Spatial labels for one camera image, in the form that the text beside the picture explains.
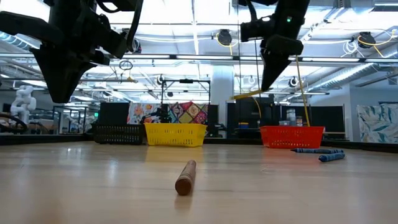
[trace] wooden dowel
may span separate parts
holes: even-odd
[[[181,196],[188,195],[193,187],[196,176],[197,162],[194,160],[188,161],[184,170],[181,172],[180,177],[178,177],[175,182],[175,190]]]

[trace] patterned panel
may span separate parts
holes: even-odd
[[[358,106],[362,142],[398,143],[398,105]]]
[[[129,109],[128,124],[139,124],[142,117],[155,112],[160,104],[131,103]],[[207,120],[208,105],[198,105],[193,102],[169,104],[169,116],[172,123],[199,123],[204,124]],[[150,123],[157,120],[156,116],[146,118],[145,122]]]
[[[142,117],[156,112],[158,108],[160,108],[160,103],[131,103],[127,124],[139,124]],[[147,118],[145,122],[150,123],[155,118],[156,117]]]

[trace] yellow stick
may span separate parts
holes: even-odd
[[[298,82],[300,83],[301,95],[303,97],[303,102],[304,102],[305,118],[307,119],[307,126],[310,127],[310,119],[308,118],[307,103],[305,100],[303,83],[301,82],[300,65],[299,65],[299,56],[298,55],[296,55],[296,64],[297,64]]]
[[[232,96],[231,100],[240,100],[240,99],[247,98],[247,97],[250,97],[250,96],[254,96],[254,95],[257,95],[257,94],[260,94],[260,93],[262,93],[262,90],[256,90],[256,91],[252,91],[250,93],[245,93],[245,94],[241,94],[241,95]]]

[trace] plastic basket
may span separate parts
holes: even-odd
[[[93,124],[94,141],[100,144],[141,145],[144,139],[144,125],[104,125]]]
[[[262,143],[275,149],[310,148],[321,145],[325,127],[264,126],[261,127]]]
[[[203,124],[145,124],[150,146],[201,146],[206,127]]]

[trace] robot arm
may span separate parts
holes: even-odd
[[[33,90],[32,86],[20,86],[17,97],[11,105],[11,115],[19,115],[19,119],[25,124],[29,122],[29,111],[36,109],[36,99],[32,97]]]
[[[239,0],[249,7],[251,21],[241,24],[241,40],[246,42],[262,39],[261,57],[264,61],[261,90],[267,91],[285,68],[291,63],[289,56],[300,55],[303,43],[297,40],[300,28],[305,22],[310,0],[253,0],[270,5],[278,2],[275,13],[268,21],[257,19],[251,0]]]
[[[278,0],[253,0],[270,5]],[[111,2],[117,10],[106,8]],[[67,103],[81,76],[96,64],[109,65],[109,56],[122,58],[134,51],[136,33],[144,0],[44,0],[51,7],[49,23],[42,19],[0,12],[0,30],[11,35],[25,34],[42,41],[40,49],[31,49],[43,73],[52,100]],[[266,91],[290,64],[289,55],[303,50],[297,40],[310,0],[279,0],[269,21],[257,19],[251,0],[239,0],[248,6],[251,22],[241,24],[242,42],[262,39],[264,61],[262,90]],[[111,29],[105,15],[95,13],[97,5],[108,13],[134,11],[127,35]],[[97,50],[104,48],[109,55]]]
[[[111,2],[111,11],[104,3]],[[0,30],[24,34],[42,41],[31,49],[43,73],[52,100],[67,103],[81,76],[96,64],[109,65],[110,57],[122,58],[133,50],[143,0],[44,0],[50,6],[49,23],[35,17],[0,12]],[[96,7],[114,13],[135,11],[128,34],[113,31],[108,18]],[[98,50],[102,47],[109,53]]]

